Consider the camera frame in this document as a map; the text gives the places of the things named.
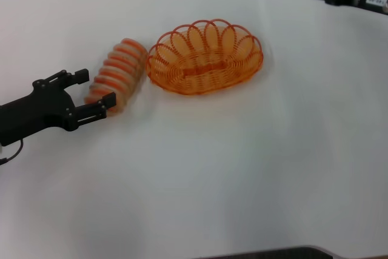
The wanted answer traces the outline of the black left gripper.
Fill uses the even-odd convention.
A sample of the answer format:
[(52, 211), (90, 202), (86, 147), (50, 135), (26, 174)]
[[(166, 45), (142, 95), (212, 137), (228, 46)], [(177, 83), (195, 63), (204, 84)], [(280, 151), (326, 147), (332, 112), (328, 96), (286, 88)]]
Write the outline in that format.
[(2, 105), (1, 145), (8, 146), (49, 127), (74, 131), (85, 124), (107, 118), (108, 109), (116, 106), (116, 93), (75, 107), (65, 91), (70, 86), (88, 81), (87, 69), (75, 73), (62, 70), (35, 81), (29, 95)]

